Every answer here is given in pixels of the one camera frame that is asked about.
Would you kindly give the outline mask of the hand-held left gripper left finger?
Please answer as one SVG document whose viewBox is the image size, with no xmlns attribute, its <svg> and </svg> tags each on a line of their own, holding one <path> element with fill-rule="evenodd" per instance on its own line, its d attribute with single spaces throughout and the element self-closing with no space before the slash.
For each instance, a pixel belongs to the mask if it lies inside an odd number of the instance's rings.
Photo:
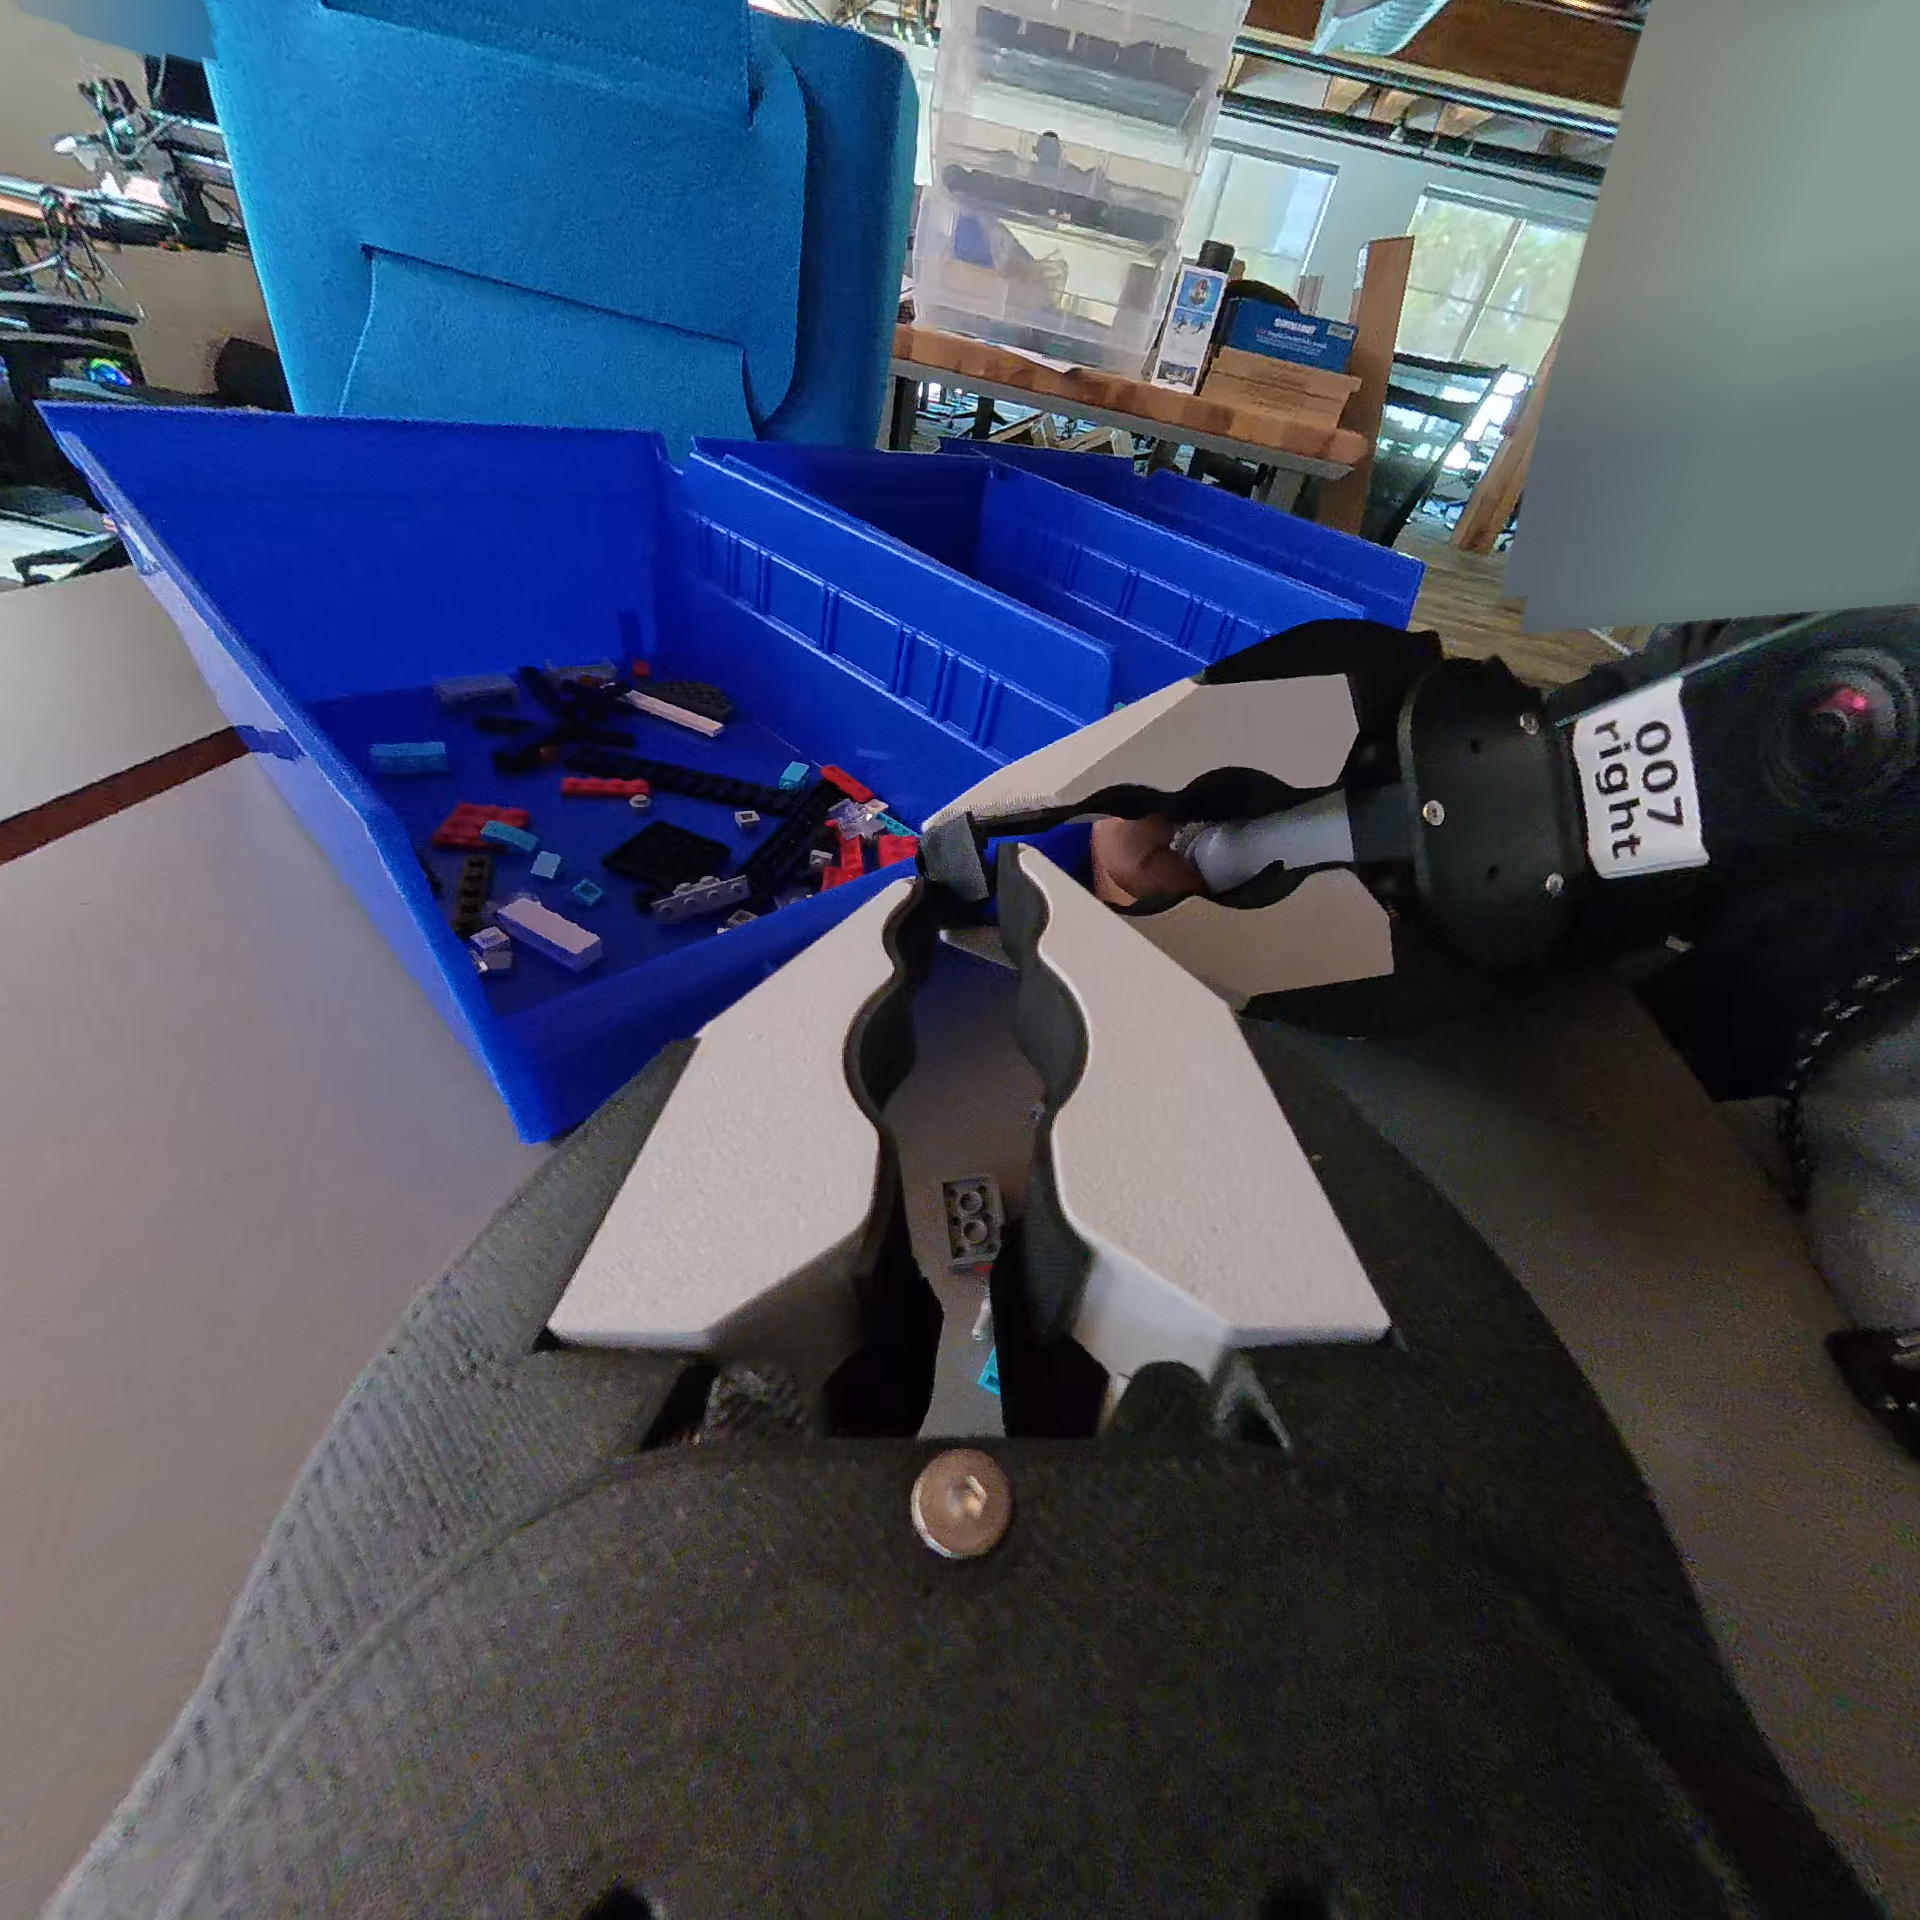
<svg viewBox="0 0 1920 1920">
<path fill-rule="evenodd" d="M 880 886 L 697 1035 L 548 1319 L 559 1342 L 853 1353 L 887 1100 L 858 1045 L 907 986 L 920 901 L 916 879 Z"/>
</svg>

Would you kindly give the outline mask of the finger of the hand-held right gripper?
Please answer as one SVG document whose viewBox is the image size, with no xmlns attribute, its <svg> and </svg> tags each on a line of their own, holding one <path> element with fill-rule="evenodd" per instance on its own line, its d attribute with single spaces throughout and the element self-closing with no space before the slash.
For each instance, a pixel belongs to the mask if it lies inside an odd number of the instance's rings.
<svg viewBox="0 0 1920 1920">
<path fill-rule="evenodd" d="M 1191 895 L 1118 918 L 1229 1007 L 1393 978 L 1395 923 L 1353 868 L 1283 870 L 1266 904 Z"/>
<path fill-rule="evenodd" d="M 1304 622 L 996 768 L 928 816 L 925 841 L 1253 820 L 1391 777 L 1404 703 L 1443 661 L 1434 633 Z"/>
</svg>

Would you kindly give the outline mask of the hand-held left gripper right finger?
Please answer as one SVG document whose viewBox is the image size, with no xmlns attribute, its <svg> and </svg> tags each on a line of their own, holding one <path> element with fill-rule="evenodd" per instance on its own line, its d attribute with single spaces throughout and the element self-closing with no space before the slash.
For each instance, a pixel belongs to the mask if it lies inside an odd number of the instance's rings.
<svg viewBox="0 0 1920 1920">
<path fill-rule="evenodd" d="M 1231 1007 L 1031 844 L 996 860 L 1042 1085 L 1034 1331 L 1126 1390 L 1236 1353 L 1379 1344 L 1391 1315 Z"/>
</svg>

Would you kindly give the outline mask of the small toy brick assembly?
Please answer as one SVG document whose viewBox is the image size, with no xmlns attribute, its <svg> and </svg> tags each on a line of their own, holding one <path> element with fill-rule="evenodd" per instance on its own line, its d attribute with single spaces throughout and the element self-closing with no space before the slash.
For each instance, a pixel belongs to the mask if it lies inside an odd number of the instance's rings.
<svg viewBox="0 0 1920 1920">
<path fill-rule="evenodd" d="M 920 836 L 920 867 L 936 895 L 935 918 L 940 945 L 1017 975 L 1019 958 L 1009 950 L 1001 931 L 988 841 L 974 820 L 962 812 L 928 824 Z"/>
</svg>

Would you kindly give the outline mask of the person's right forearm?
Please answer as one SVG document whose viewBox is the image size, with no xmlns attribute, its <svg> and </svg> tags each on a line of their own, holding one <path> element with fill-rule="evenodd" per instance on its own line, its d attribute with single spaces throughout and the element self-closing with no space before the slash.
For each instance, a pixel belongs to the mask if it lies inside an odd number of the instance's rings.
<svg viewBox="0 0 1920 1920">
<path fill-rule="evenodd" d="M 1708 1098 L 1783 1093 L 1845 1007 L 1916 972 L 1916 932 L 1916 892 L 1749 895 L 1643 989 L 1645 1008 Z"/>
</svg>

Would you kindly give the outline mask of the grey desk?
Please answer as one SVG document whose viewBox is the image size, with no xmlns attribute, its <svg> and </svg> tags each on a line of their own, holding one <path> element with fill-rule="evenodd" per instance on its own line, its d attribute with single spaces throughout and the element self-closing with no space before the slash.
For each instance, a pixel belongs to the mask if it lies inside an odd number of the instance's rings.
<svg viewBox="0 0 1920 1920">
<path fill-rule="evenodd" d="M 339 1402 L 543 1158 L 132 573 L 4 595 L 4 1916 L 192 1694 Z M 1916 1916 L 1916 1462 L 1788 1213 L 1609 984 L 1314 1064 L 1528 1287 L 1741 1690 Z"/>
</svg>

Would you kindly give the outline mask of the person's right hand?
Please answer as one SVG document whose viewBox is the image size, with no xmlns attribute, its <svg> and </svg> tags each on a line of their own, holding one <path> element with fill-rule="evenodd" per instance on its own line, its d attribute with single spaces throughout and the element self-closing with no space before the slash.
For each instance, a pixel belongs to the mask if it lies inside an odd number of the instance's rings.
<svg viewBox="0 0 1920 1920">
<path fill-rule="evenodd" d="M 1162 816 L 1093 823 L 1093 895 L 1112 908 L 1206 896 L 1210 883 L 1192 860 L 1192 847 L 1213 828 L 1210 823 L 1177 824 Z"/>
</svg>

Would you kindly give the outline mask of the wooden workbench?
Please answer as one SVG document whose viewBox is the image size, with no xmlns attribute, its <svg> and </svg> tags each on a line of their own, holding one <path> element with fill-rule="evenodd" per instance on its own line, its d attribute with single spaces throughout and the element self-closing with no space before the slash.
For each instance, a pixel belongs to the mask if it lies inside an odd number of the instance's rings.
<svg viewBox="0 0 1920 1920">
<path fill-rule="evenodd" d="M 1031 355 L 936 329 L 896 324 L 893 376 L 1005 401 L 1036 414 L 1088 420 L 1137 437 L 1224 455 L 1254 467 L 1343 479 L 1364 468 L 1374 442 L 1338 425 L 1301 414 L 1189 396 L 1085 367 L 1057 367 Z"/>
</svg>

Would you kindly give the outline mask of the brown cardboard box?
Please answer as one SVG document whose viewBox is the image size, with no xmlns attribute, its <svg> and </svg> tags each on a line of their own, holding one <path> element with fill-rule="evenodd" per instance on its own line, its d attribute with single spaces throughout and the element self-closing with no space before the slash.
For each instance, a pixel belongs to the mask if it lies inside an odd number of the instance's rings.
<svg viewBox="0 0 1920 1920">
<path fill-rule="evenodd" d="M 1344 412 L 1363 380 L 1355 374 L 1308 367 L 1246 349 L 1221 349 L 1199 396 L 1241 414 L 1299 420 L 1310 430 L 1343 426 Z"/>
</svg>

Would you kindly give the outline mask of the blue cardboard box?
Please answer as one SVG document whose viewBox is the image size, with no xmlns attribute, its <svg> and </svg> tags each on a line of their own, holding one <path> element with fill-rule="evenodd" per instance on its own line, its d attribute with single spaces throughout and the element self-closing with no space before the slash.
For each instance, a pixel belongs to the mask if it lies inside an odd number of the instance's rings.
<svg viewBox="0 0 1920 1920">
<path fill-rule="evenodd" d="M 1353 323 L 1253 294 L 1227 305 L 1215 331 L 1215 349 L 1221 353 L 1332 374 L 1349 372 L 1357 340 Z"/>
</svg>

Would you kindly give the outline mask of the white and blue carton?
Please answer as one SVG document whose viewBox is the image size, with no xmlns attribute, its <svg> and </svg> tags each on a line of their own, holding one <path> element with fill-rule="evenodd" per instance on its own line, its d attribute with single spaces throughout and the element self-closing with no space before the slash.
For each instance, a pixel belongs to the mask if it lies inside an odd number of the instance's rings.
<svg viewBox="0 0 1920 1920">
<path fill-rule="evenodd" d="M 1153 387 L 1181 394 L 1199 392 L 1231 284 L 1231 274 L 1213 256 L 1181 268 L 1148 372 Z"/>
</svg>

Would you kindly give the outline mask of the person's grey sweater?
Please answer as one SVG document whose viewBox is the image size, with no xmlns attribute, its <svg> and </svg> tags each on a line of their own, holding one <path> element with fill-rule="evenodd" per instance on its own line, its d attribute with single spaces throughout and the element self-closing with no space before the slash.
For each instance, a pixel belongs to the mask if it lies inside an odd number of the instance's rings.
<svg viewBox="0 0 1920 1920">
<path fill-rule="evenodd" d="M 1783 1145 L 1812 1263 L 1848 1319 L 1919 1326 L 1919 957 L 1843 1007 L 1788 1073 Z"/>
</svg>

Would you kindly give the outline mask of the clear plastic drawer unit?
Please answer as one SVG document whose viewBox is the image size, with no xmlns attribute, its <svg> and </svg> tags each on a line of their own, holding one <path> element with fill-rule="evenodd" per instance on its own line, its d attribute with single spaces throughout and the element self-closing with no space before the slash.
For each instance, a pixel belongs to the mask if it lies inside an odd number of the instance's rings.
<svg viewBox="0 0 1920 1920">
<path fill-rule="evenodd" d="M 1185 260 L 1245 2 L 938 6 L 918 327 L 1137 379 Z"/>
</svg>

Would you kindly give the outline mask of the large blue plastic bin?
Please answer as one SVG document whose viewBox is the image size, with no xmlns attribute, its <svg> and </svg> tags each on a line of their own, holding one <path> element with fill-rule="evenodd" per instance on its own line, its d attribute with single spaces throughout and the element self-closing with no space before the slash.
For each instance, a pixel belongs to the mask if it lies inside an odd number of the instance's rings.
<svg viewBox="0 0 1920 1920">
<path fill-rule="evenodd" d="M 630 758 L 765 790 L 837 764 L 922 823 L 1116 705 L 1111 649 L 645 435 L 52 402 L 54 440 L 523 1140 L 827 931 L 659 927 L 662 818 L 734 873 L 751 799 L 570 797 Z"/>
</svg>

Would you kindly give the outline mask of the background electronics equipment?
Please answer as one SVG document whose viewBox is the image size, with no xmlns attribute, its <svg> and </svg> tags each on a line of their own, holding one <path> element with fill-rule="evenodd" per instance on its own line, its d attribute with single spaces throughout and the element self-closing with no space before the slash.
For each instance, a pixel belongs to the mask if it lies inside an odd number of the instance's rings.
<svg viewBox="0 0 1920 1920">
<path fill-rule="evenodd" d="M 94 69 L 52 179 L 4 172 L 4 387 L 290 414 L 204 65 Z"/>
</svg>

